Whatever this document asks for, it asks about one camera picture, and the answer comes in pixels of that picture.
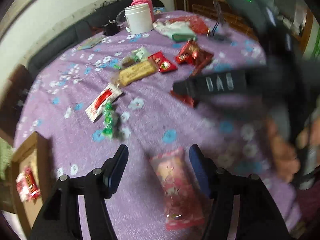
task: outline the wall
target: wall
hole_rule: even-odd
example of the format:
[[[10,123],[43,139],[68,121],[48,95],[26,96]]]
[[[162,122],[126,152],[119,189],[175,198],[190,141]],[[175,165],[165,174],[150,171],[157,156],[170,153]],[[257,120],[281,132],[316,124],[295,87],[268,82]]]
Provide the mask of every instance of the wall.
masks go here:
[[[17,63],[29,57],[63,29],[98,8],[104,0],[36,0],[13,23],[0,43],[0,89]],[[174,10],[173,0],[161,0]]]

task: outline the white flower print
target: white flower print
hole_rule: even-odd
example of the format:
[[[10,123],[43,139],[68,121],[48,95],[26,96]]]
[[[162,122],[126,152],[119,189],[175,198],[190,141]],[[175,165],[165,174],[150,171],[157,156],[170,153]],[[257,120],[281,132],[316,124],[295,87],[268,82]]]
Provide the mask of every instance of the white flower print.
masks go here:
[[[241,136],[245,141],[251,141],[255,135],[255,131],[252,125],[245,124],[241,128]]]
[[[106,56],[106,57],[104,57],[104,59],[103,59],[103,63],[107,63],[107,62],[109,62],[111,60],[111,56]]]
[[[120,134],[121,134],[122,139],[128,139],[131,135],[131,132],[128,127],[124,127],[120,130]]]
[[[142,98],[135,98],[130,102],[128,107],[131,110],[136,110],[136,109],[141,109],[143,105],[144,105],[144,100]]]
[[[247,55],[248,55],[248,52],[243,49],[243,50],[241,50],[241,54],[242,54],[243,56],[247,56]]]
[[[71,116],[72,108],[68,107],[66,113],[64,114],[64,118],[68,119]]]
[[[63,168],[58,168],[56,171],[57,179],[59,179],[63,175]]]
[[[122,123],[125,123],[130,117],[130,113],[129,112],[123,112],[120,116],[120,120]]]
[[[36,127],[36,126],[38,126],[38,124],[39,124],[39,121],[38,121],[38,120],[35,120],[35,121],[32,123],[32,126],[33,126],[33,127]]]
[[[233,155],[231,155],[228,152],[225,152],[224,154],[220,154],[217,158],[218,167],[222,167],[225,169],[231,167],[234,161],[235,161],[235,158],[233,157]]]
[[[255,144],[247,143],[243,147],[242,152],[247,158],[252,158],[252,157],[255,157],[255,155],[257,154],[258,147]]]
[[[55,95],[55,94],[58,93],[58,92],[59,92],[59,88],[56,88],[56,89],[52,92],[52,94]]]
[[[263,160],[261,162],[261,165],[262,165],[262,169],[264,169],[265,171],[270,169],[270,163],[268,160]]]
[[[272,183],[270,179],[264,179],[262,182],[264,183],[267,189],[271,189]]]
[[[95,67],[101,66],[101,60],[97,60],[96,63],[93,64]]]
[[[78,172],[78,165],[77,164],[73,164],[70,168],[70,174],[71,175],[76,175]]]
[[[94,53],[90,54],[89,57],[88,57],[88,60],[92,60],[93,56],[94,56]]]
[[[134,36],[135,36],[134,34],[128,35],[127,40],[131,40]]]
[[[220,52],[220,53],[219,53],[219,57],[220,57],[220,58],[225,58],[225,57],[226,57],[226,54],[223,53],[223,52]]]

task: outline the table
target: table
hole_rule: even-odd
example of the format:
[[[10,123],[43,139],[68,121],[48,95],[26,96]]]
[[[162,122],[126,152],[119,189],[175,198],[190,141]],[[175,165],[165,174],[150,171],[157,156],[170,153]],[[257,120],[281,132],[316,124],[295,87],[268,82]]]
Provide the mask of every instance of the table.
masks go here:
[[[166,20],[184,15],[190,13],[175,11],[159,17]],[[203,20],[208,26],[215,24],[205,17]],[[231,45],[225,45],[199,35],[201,48],[215,54],[204,71],[264,62],[262,49],[254,41],[233,30],[232,40]],[[34,130],[50,139],[54,173],[58,178],[62,174],[86,175],[125,143],[129,161],[117,193],[106,201],[119,240],[200,239],[199,228],[165,230],[163,192],[148,161],[150,156],[180,146],[188,153],[192,144],[198,144],[204,155],[234,174],[259,174],[286,218],[288,228],[293,228],[300,218],[299,207],[294,203],[295,191],[279,180],[271,168],[258,98],[219,96],[192,109],[168,94],[175,80],[186,78],[193,70],[191,65],[179,65],[175,72],[156,73],[123,88],[124,95],[114,105],[120,115],[124,141],[104,138],[103,120],[91,123],[86,116],[86,107],[116,75],[117,70],[112,66],[131,50],[142,46],[151,53],[161,50],[174,62],[183,44],[174,43],[154,30],[138,35],[123,30],[105,37],[92,49],[66,51],[36,78],[17,126],[15,147]],[[196,187],[188,154],[185,160]],[[202,195],[199,197],[207,216],[210,201]],[[79,210],[83,237],[90,239],[83,198]],[[234,237],[235,228],[229,234],[230,239]]]

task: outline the floral pattern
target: floral pattern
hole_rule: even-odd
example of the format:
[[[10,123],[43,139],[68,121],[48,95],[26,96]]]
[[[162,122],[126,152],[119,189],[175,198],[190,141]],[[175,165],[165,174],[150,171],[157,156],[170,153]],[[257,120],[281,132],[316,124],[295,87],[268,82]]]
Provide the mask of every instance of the floral pattern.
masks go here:
[[[165,131],[162,137],[164,143],[173,143],[177,139],[177,131],[175,129]]]
[[[130,102],[128,107],[131,110],[137,110],[137,109],[141,109],[143,105],[144,105],[144,100],[142,98],[135,98]]]
[[[92,135],[92,141],[94,142],[102,142],[105,137],[102,135],[102,130],[96,130]]]

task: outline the person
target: person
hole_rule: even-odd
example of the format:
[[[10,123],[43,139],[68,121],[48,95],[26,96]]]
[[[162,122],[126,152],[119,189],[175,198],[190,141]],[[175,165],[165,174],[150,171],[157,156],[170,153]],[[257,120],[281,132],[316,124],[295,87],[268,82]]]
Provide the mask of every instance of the person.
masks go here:
[[[300,162],[293,145],[285,141],[278,132],[276,123],[271,118],[266,120],[267,135],[278,177],[291,182],[294,174],[300,169]],[[297,147],[302,149],[308,143],[308,128],[305,128],[297,137]],[[311,128],[310,145],[320,145],[320,117]],[[320,151],[317,152],[317,166],[320,165]]]

